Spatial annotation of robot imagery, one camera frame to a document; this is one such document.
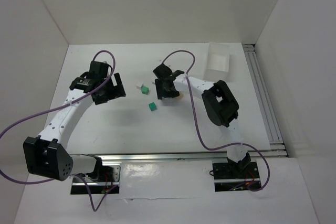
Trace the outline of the light green wood block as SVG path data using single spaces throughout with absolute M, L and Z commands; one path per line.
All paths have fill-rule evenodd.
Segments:
M 148 95 L 149 94 L 149 88 L 146 86 L 142 86 L 141 88 L 142 94 Z

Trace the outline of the dark green wood block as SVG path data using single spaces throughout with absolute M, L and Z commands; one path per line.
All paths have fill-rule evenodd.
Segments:
M 149 109 L 150 111 L 155 111 L 157 109 L 157 106 L 154 102 L 149 103 Z

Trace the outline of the white plastic bin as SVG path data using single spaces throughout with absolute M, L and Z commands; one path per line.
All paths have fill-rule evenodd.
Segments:
M 205 62 L 203 79 L 217 82 L 226 81 L 229 73 L 230 51 L 229 46 L 210 42 Z

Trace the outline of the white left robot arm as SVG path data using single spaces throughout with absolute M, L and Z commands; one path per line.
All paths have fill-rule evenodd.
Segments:
M 72 81 L 65 107 L 36 137 L 24 141 L 29 173 L 59 181 L 76 174 L 99 175 L 101 158 L 90 154 L 70 155 L 66 148 L 72 132 L 92 104 L 100 105 L 126 96 L 119 73 L 109 68 L 107 63 L 92 61 L 89 71 Z

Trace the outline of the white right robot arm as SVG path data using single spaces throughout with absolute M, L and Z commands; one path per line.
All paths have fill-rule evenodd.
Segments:
M 181 92 L 190 95 L 196 133 L 201 145 L 208 151 L 227 149 L 227 161 L 233 173 L 243 172 L 250 164 L 250 154 L 242 144 L 237 118 L 239 105 L 225 81 L 210 82 L 193 78 L 187 73 L 177 70 L 173 72 L 165 64 L 160 64 L 153 70 L 157 98 L 159 100 L 176 98 Z M 209 120 L 223 129 L 229 143 L 220 147 L 208 147 L 201 137 L 198 126 L 194 98 L 203 101 Z

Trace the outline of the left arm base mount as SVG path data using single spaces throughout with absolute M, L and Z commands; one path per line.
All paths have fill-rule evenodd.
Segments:
M 121 164 L 103 165 L 97 174 L 79 174 L 71 183 L 71 195 L 87 195 L 83 180 L 87 183 L 92 195 L 119 194 Z

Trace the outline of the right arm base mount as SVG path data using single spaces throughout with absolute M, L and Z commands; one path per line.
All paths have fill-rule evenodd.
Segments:
M 240 174 L 234 174 L 228 163 L 213 163 L 209 175 L 214 179 L 216 192 L 258 190 L 261 188 L 256 162 L 251 162 Z

